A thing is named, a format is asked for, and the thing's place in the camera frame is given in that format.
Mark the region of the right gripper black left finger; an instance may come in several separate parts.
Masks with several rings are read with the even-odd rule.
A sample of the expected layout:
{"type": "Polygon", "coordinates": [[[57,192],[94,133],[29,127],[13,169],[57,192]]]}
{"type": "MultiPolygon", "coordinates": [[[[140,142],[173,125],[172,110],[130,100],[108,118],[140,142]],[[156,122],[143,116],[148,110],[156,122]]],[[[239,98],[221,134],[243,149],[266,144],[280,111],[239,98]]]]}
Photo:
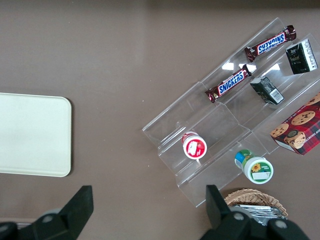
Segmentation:
{"type": "Polygon", "coordinates": [[[94,211],[92,186],[84,185],[57,213],[47,213],[21,229],[0,223],[2,240],[76,240],[94,211]]]}

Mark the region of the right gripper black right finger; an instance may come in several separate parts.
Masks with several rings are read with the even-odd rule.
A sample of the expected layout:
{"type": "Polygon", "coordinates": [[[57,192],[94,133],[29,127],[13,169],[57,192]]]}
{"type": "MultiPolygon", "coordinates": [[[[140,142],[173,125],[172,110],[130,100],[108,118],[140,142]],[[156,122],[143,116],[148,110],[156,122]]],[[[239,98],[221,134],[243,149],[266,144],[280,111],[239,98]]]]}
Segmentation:
{"type": "Polygon", "coordinates": [[[264,226],[241,211],[231,211],[216,185],[206,186],[206,212],[211,224],[202,240],[308,240],[294,222],[274,218],[264,226]]]}

